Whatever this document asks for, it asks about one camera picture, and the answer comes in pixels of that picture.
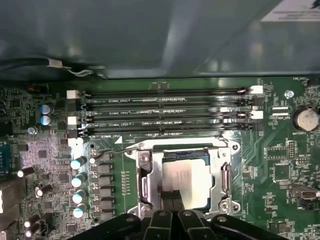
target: electrolytic capacitor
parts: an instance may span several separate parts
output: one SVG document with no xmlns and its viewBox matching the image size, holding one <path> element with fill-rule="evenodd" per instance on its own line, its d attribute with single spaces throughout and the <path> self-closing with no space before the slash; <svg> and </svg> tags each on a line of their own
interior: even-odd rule
<svg viewBox="0 0 320 240">
<path fill-rule="evenodd" d="M 32 224 L 27 231 L 25 231 L 24 235 L 27 238 L 31 238 L 40 228 L 40 222 L 35 222 Z"/>
<path fill-rule="evenodd" d="M 26 130 L 26 132 L 29 135 L 36 135 L 38 133 L 38 130 L 34 126 L 31 126 Z"/>
<path fill-rule="evenodd" d="M 39 107 L 39 111 L 43 115 L 52 114 L 54 110 L 55 109 L 51 104 L 43 104 Z"/>
<path fill-rule="evenodd" d="M 87 177 L 84 172 L 79 173 L 71 180 L 71 185 L 75 188 L 78 188 L 81 186 L 81 184 L 87 180 Z"/>
<path fill-rule="evenodd" d="M 51 184 L 47 184 L 45 185 L 44 187 L 38 189 L 36 191 L 36 195 L 38 197 L 42 197 L 44 194 L 48 193 L 48 192 L 51 192 L 52 190 L 54 189 L 54 187 L 51 185 Z"/>
<path fill-rule="evenodd" d="M 23 178 L 25 176 L 28 176 L 30 174 L 33 174 L 35 172 L 35 169 L 30 166 L 30 167 L 26 167 L 26 168 L 23 168 L 21 170 L 19 170 L 16 175 L 19 177 L 19 178 Z"/>
<path fill-rule="evenodd" d="M 31 217 L 29 217 L 28 220 L 25 221 L 23 225 L 25 228 L 30 228 L 30 226 L 36 223 L 36 221 L 39 221 L 39 219 L 40 219 L 40 215 L 35 213 Z"/>
<path fill-rule="evenodd" d="M 55 124 L 55 119 L 53 117 L 49 117 L 47 115 L 43 115 L 41 118 L 40 118 L 40 123 L 44 126 L 51 126 L 53 124 Z"/>
<path fill-rule="evenodd" d="M 86 163 L 86 159 L 85 157 L 81 156 L 81 157 L 78 157 L 77 159 L 75 160 L 72 160 L 70 162 L 70 166 L 73 170 L 78 170 L 83 164 Z"/>
<path fill-rule="evenodd" d="M 83 203 L 80 203 L 76 206 L 76 208 L 73 210 L 73 216 L 76 218 L 76 219 L 79 219 L 81 218 L 85 211 L 87 210 L 87 206 Z"/>
<path fill-rule="evenodd" d="M 87 196 L 87 193 L 82 190 L 82 189 L 79 189 L 78 191 L 75 192 L 75 194 L 72 196 L 72 201 L 75 203 L 75 204 L 80 204 Z"/>
</svg>

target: wire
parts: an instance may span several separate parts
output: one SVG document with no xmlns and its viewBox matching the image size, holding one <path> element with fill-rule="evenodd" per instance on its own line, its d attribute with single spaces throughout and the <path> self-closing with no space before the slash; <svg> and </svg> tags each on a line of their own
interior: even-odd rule
<svg viewBox="0 0 320 240">
<path fill-rule="evenodd" d="M 49 59 L 47 58 L 18 58 L 10 60 L 0 60 L 0 71 L 6 71 L 10 69 L 16 69 L 20 67 L 31 67 L 31 66 L 48 66 Z"/>
<path fill-rule="evenodd" d="M 124 153 L 131 152 L 131 151 L 133 151 L 133 150 L 138 150 L 138 149 L 139 149 L 139 147 L 125 148 L 125 149 L 122 149 L 122 150 L 120 150 L 120 151 L 114 151 L 113 149 L 106 149 L 106 150 L 101 151 L 98 156 L 93 157 L 93 159 L 99 160 L 99 159 L 102 158 L 105 154 L 118 155 L 118 154 L 124 154 Z"/>
<path fill-rule="evenodd" d="M 43 66 L 56 69 L 66 69 L 69 73 L 77 77 L 85 77 L 88 75 L 96 74 L 97 76 L 107 79 L 100 72 L 95 72 L 92 69 L 103 69 L 104 66 L 86 66 L 80 63 L 67 63 L 61 60 L 52 58 L 40 58 L 40 57 L 27 57 L 17 58 L 9 60 L 0 60 L 0 72 L 11 69 L 17 69 L 21 67 Z"/>
</svg>

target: cable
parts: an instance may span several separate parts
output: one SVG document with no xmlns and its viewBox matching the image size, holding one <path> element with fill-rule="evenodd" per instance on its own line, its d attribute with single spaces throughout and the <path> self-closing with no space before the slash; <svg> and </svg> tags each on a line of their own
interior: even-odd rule
<svg viewBox="0 0 320 240">
<path fill-rule="evenodd" d="M 40 57 L 27 57 L 27 58 L 17 58 L 9 60 L 0 60 L 0 72 L 17 69 L 21 67 L 32 67 L 32 66 L 43 66 L 56 69 L 66 69 L 69 73 L 77 77 L 85 77 L 88 75 L 96 74 L 100 78 L 107 79 L 100 72 L 95 72 L 92 69 L 103 69 L 104 66 L 85 66 L 79 63 L 67 63 L 61 60 L 52 58 L 40 58 Z"/>
</svg>

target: connector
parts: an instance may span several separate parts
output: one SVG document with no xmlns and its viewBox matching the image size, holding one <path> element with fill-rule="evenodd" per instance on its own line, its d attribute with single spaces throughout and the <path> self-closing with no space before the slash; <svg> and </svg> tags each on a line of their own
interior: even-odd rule
<svg viewBox="0 0 320 240">
<path fill-rule="evenodd" d="M 300 199 L 313 200 L 320 197 L 320 191 L 311 186 L 296 185 L 291 187 L 291 192 Z"/>
</svg>

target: capacitor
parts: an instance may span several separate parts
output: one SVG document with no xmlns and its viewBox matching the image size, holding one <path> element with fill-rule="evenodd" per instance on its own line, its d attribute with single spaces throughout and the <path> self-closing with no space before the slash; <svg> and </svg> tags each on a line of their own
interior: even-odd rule
<svg viewBox="0 0 320 240">
<path fill-rule="evenodd" d="M 51 104 L 43 104 L 39 107 L 39 112 L 43 115 L 52 114 L 54 110 L 55 109 Z"/>
<path fill-rule="evenodd" d="M 52 190 L 54 189 L 54 187 L 51 185 L 51 184 L 47 184 L 45 185 L 44 187 L 38 189 L 36 191 L 36 195 L 38 197 L 42 197 L 44 194 L 48 193 L 48 192 L 51 192 Z"/>
<path fill-rule="evenodd" d="M 4 117 L 7 115 L 7 111 L 4 109 L 0 109 L 0 117 Z"/>
<path fill-rule="evenodd" d="M 28 175 L 30 175 L 30 174 L 33 174 L 34 172 L 35 172 L 35 169 L 34 169 L 32 166 L 30 166 L 30 167 L 26 167 L 26 168 L 24 168 L 24 169 L 19 170 L 19 171 L 16 173 L 16 175 L 17 175 L 19 178 L 23 178 L 23 177 L 25 177 L 25 176 L 28 176 Z"/>
<path fill-rule="evenodd" d="M 25 228 L 30 228 L 30 226 L 35 224 L 36 221 L 39 221 L 39 219 L 40 219 L 40 215 L 35 213 L 31 217 L 29 217 L 28 220 L 25 221 L 23 225 Z"/>
<path fill-rule="evenodd" d="M 26 130 L 26 132 L 29 135 L 36 135 L 38 133 L 38 130 L 34 126 L 31 126 Z"/>
<path fill-rule="evenodd" d="M 84 156 L 78 157 L 75 160 L 70 162 L 70 166 L 73 170 L 78 170 L 83 164 L 86 163 L 86 159 Z"/>
<path fill-rule="evenodd" d="M 85 198 L 86 198 L 86 192 L 82 189 L 79 189 L 75 192 L 75 194 L 72 196 L 72 201 L 75 204 L 80 204 Z"/>
<path fill-rule="evenodd" d="M 32 224 L 27 231 L 25 231 L 24 235 L 27 238 L 31 238 L 40 228 L 40 222 L 35 222 Z"/>
<path fill-rule="evenodd" d="M 90 164 L 94 164 L 96 162 L 96 159 L 94 157 L 90 158 L 89 159 L 89 163 Z"/>
<path fill-rule="evenodd" d="M 300 106 L 292 114 L 292 124 L 299 131 L 311 132 L 318 127 L 318 113 L 313 107 Z"/>
<path fill-rule="evenodd" d="M 48 115 L 43 115 L 40 118 L 40 123 L 44 126 L 51 126 L 51 125 L 55 124 L 55 119 L 52 117 L 49 117 Z"/>
<path fill-rule="evenodd" d="M 6 103 L 4 101 L 0 101 L 0 109 L 5 109 Z"/>
<path fill-rule="evenodd" d="M 75 188 L 78 188 L 81 186 L 81 184 L 87 180 L 87 177 L 84 172 L 79 173 L 71 180 L 71 185 Z"/>
<path fill-rule="evenodd" d="M 81 218 L 85 211 L 87 210 L 87 206 L 83 203 L 80 203 L 76 206 L 76 208 L 73 210 L 73 216 L 76 218 L 76 219 L 79 219 Z"/>
</svg>

